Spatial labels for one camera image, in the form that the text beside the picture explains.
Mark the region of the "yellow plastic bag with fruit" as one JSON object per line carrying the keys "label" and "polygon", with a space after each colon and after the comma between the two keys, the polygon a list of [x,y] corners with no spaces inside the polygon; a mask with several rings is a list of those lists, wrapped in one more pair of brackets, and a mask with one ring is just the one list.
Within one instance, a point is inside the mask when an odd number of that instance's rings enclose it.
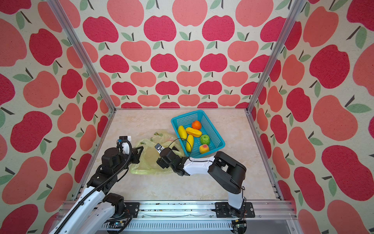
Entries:
{"label": "yellow plastic bag with fruit", "polygon": [[173,152],[180,157],[184,157],[185,153],[179,140],[172,143],[175,139],[177,139],[176,134],[168,133],[166,130],[158,130],[151,137],[140,140],[137,147],[143,146],[144,150],[140,156],[140,162],[130,166],[130,173],[152,176],[172,174],[173,170],[170,167],[163,169],[157,164],[156,161],[159,158],[159,154],[155,149],[155,145],[160,143],[166,148],[171,144],[170,147]]}

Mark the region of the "yellow banana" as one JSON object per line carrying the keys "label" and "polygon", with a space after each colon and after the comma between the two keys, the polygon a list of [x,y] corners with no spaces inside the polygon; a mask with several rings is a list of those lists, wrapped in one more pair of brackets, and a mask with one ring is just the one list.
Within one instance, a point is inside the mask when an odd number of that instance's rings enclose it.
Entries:
{"label": "yellow banana", "polygon": [[197,130],[197,129],[194,129],[194,128],[191,128],[191,127],[186,128],[186,133],[188,135],[193,136],[193,137],[201,137],[202,136],[202,132],[200,130]]}
{"label": "yellow banana", "polygon": [[194,136],[188,135],[187,136],[187,143],[186,143],[186,151],[191,153],[194,146]]}

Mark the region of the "yellow lemon fruit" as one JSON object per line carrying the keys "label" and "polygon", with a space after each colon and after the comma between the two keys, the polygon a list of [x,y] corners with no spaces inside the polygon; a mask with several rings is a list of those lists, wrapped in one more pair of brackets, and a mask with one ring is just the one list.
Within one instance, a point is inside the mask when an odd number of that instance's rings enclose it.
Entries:
{"label": "yellow lemon fruit", "polygon": [[184,140],[187,139],[188,134],[187,134],[187,132],[186,132],[184,126],[182,126],[182,125],[179,126],[177,131],[178,131],[179,137],[180,137],[181,139],[184,139]]}

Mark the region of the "yellow red peach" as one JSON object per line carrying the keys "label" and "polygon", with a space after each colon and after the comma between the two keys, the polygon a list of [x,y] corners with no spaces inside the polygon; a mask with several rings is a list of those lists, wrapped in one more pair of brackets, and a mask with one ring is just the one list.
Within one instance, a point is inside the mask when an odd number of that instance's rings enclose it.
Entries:
{"label": "yellow red peach", "polygon": [[199,152],[200,154],[205,154],[205,153],[208,153],[210,151],[210,148],[207,144],[202,144],[200,147],[199,147]]}

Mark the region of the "green apple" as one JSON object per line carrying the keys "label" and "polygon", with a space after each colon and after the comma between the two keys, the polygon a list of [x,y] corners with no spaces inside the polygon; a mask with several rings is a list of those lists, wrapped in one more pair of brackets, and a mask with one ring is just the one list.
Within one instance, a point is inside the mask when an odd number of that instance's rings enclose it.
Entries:
{"label": "green apple", "polygon": [[200,143],[202,145],[206,144],[206,145],[209,145],[210,144],[210,137],[208,135],[202,135],[200,136]]}

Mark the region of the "orange fruit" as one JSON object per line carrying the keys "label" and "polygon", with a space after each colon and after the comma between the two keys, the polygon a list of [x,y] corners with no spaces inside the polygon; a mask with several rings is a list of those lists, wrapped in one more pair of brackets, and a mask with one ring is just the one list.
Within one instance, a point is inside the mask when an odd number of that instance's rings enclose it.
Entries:
{"label": "orange fruit", "polygon": [[196,129],[196,130],[201,130],[202,128],[202,124],[200,123],[200,121],[194,121],[191,125],[191,127],[193,129]]}

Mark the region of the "turquoise plastic basket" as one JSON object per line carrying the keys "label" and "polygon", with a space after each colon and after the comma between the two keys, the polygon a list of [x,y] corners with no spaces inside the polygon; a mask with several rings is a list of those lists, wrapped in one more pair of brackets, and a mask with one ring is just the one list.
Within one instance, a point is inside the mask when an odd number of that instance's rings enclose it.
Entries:
{"label": "turquoise plastic basket", "polygon": [[186,156],[191,158],[199,159],[207,157],[208,155],[215,154],[217,151],[220,151],[225,147],[225,141],[216,130],[215,126],[210,121],[209,117],[203,110],[192,111],[180,116],[174,117],[171,119],[171,124],[175,130],[177,137],[180,137],[178,133],[178,127],[183,126],[184,128],[192,127],[194,121],[199,121],[202,124],[201,132],[202,135],[208,135],[210,138],[209,143],[209,152],[201,154],[199,147],[202,145],[201,140],[197,137],[194,138],[194,146],[192,152],[187,152],[186,150],[186,141],[179,139],[179,142],[182,144],[182,148]]}

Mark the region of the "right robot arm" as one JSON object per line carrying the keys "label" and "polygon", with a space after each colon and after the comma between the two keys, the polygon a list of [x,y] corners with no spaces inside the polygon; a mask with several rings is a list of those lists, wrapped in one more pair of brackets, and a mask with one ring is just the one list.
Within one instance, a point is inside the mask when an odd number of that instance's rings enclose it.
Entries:
{"label": "right robot arm", "polygon": [[228,192],[227,213],[232,217],[244,217],[243,181],[246,167],[243,164],[222,151],[206,159],[191,160],[176,155],[172,149],[160,144],[157,144],[155,149],[160,155],[156,162],[163,169],[171,168],[179,176],[210,175]]}

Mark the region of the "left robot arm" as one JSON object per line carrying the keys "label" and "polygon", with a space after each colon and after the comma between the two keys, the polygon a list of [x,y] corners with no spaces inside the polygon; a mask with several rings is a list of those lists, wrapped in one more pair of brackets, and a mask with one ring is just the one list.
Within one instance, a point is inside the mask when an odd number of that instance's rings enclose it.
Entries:
{"label": "left robot arm", "polygon": [[126,203],[123,196],[110,191],[120,181],[120,172],[140,162],[144,148],[129,147],[129,143],[123,143],[105,151],[102,164],[52,234],[95,234],[104,224],[112,225],[113,233],[119,234],[138,216],[138,202]]}

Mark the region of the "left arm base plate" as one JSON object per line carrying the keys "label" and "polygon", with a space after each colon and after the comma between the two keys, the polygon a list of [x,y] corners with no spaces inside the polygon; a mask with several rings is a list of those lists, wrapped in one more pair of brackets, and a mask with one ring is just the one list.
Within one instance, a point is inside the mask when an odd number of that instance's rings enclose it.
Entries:
{"label": "left arm base plate", "polygon": [[132,217],[137,218],[139,213],[139,202],[123,202],[119,201],[117,203],[102,202],[97,208],[100,213],[107,213],[109,211],[111,216],[109,218],[125,218],[132,215]]}

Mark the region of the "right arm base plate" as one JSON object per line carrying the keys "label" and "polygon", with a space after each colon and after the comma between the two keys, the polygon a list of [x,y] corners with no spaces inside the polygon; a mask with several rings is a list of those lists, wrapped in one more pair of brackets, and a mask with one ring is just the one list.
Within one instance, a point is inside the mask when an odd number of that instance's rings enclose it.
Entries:
{"label": "right arm base plate", "polygon": [[254,218],[255,211],[251,202],[243,202],[240,209],[231,207],[228,202],[216,202],[215,209],[217,218]]}

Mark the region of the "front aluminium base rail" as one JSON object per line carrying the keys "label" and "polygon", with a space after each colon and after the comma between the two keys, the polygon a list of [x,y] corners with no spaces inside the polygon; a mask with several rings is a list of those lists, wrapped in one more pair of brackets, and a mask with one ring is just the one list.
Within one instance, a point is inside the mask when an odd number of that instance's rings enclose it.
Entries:
{"label": "front aluminium base rail", "polygon": [[[221,231],[228,230],[236,234],[254,233],[256,226],[280,225],[286,233],[301,234],[293,203],[284,200],[253,200],[254,218],[217,218],[216,202],[227,200],[190,200],[190,201],[138,201],[140,203],[137,218],[133,218],[124,231],[173,232],[173,231]],[[104,224],[97,233],[113,233],[113,226]]]}

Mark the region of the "left aluminium frame post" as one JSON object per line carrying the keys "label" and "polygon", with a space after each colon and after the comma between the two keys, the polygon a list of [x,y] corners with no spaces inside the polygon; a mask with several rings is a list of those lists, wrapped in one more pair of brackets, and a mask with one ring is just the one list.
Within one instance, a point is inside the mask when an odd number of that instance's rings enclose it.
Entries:
{"label": "left aluminium frame post", "polygon": [[96,69],[93,66],[93,63],[85,50],[83,44],[79,40],[77,34],[75,33],[75,30],[72,26],[72,24],[69,21],[68,16],[66,15],[65,11],[63,10],[62,5],[59,1],[47,1],[53,14],[55,15],[56,19],[60,23],[62,29],[67,35],[67,38],[70,40],[72,46],[74,47],[78,57],[82,61],[86,71],[92,78],[96,88],[98,89],[99,93],[101,94],[102,98],[104,99],[105,103],[107,104],[109,110],[111,113],[116,112],[116,107],[114,105],[114,102],[112,101],[109,93],[106,90],[106,87],[104,86],[104,83],[102,82],[99,74],[97,73]]}

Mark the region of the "aluminium frame post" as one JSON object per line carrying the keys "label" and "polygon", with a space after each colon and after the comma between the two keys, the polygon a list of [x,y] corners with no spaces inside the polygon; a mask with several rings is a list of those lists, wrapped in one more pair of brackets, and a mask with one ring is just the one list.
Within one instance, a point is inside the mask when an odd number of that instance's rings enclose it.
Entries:
{"label": "aluminium frame post", "polygon": [[102,82],[99,74],[97,73],[96,69],[93,66],[93,63],[85,50],[83,44],[79,40],[77,34],[75,33],[75,30],[72,26],[72,24],[69,21],[68,16],[66,15],[65,11],[63,10],[62,5],[59,1],[47,1],[53,14],[55,15],[56,19],[60,23],[62,29],[67,35],[67,38],[70,40],[72,46],[74,47],[78,57],[82,61],[86,71],[92,78],[96,88],[98,89],[99,93],[101,94],[102,98],[104,99],[105,103],[107,104],[109,110],[111,113],[116,112],[116,107],[114,105],[114,102],[112,101],[109,93],[106,90],[106,87],[104,86],[104,83]]}
{"label": "aluminium frame post", "polygon": [[291,6],[290,12],[288,14],[288,17],[286,18],[286,21],[284,23],[284,26],[280,32],[280,35],[278,37],[278,40],[275,43],[274,48],[272,49],[271,55],[269,57],[269,60],[266,64],[266,67],[264,71],[262,72],[259,82],[257,84],[257,87],[255,89],[254,94],[251,97],[250,103],[246,109],[246,113],[250,114],[253,107],[255,106],[256,101],[259,98],[259,95],[264,87],[264,84],[266,80],[269,78],[270,72],[272,71],[274,64],[276,60],[278,59],[278,55],[281,53],[281,51],[285,48],[285,42],[296,22],[296,20],[299,17],[299,14],[306,3],[305,0],[297,0],[293,1],[293,5]]}

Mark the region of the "right aluminium frame post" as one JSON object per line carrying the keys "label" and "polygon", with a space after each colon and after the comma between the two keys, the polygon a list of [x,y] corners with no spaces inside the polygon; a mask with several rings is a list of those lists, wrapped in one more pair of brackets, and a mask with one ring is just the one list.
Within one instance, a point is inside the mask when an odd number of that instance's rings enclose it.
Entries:
{"label": "right aluminium frame post", "polygon": [[285,42],[296,22],[296,20],[299,17],[299,14],[306,3],[305,0],[297,0],[293,1],[293,5],[291,6],[290,12],[288,14],[288,17],[286,18],[286,21],[284,23],[284,26],[280,32],[280,35],[278,37],[278,40],[275,43],[274,48],[272,49],[271,55],[269,57],[269,60],[266,64],[266,67],[264,71],[262,72],[259,82],[257,84],[257,87],[255,89],[254,94],[251,97],[250,103],[246,109],[246,113],[250,114],[253,107],[255,106],[256,101],[259,98],[259,95],[264,87],[264,84],[266,80],[269,78],[270,72],[272,71],[274,64],[276,60],[278,59],[278,55],[281,53],[281,51],[285,48]]}

